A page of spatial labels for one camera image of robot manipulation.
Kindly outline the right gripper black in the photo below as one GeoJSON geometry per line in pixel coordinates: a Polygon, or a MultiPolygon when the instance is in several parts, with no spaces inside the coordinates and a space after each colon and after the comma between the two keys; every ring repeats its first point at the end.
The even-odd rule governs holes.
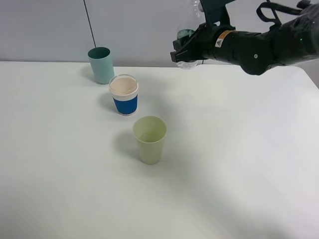
{"type": "Polygon", "coordinates": [[[193,62],[195,60],[216,59],[214,49],[221,48],[222,34],[231,33],[236,28],[231,25],[226,5],[230,0],[199,0],[195,9],[204,15],[205,22],[198,28],[184,28],[177,32],[172,42],[174,51],[170,53],[172,62],[193,62]]]}

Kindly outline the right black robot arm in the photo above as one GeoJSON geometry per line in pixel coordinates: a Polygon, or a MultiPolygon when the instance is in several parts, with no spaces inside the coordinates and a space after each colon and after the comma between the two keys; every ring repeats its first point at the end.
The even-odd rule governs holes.
{"type": "Polygon", "coordinates": [[[247,74],[262,75],[319,57],[319,5],[302,0],[296,8],[269,0],[256,10],[273,25],[265,33],[237,31],[230,24],[227,0],[202,0],[205,23],[173,42],[172,62],[217,60],[239,65],[247,74]]]}

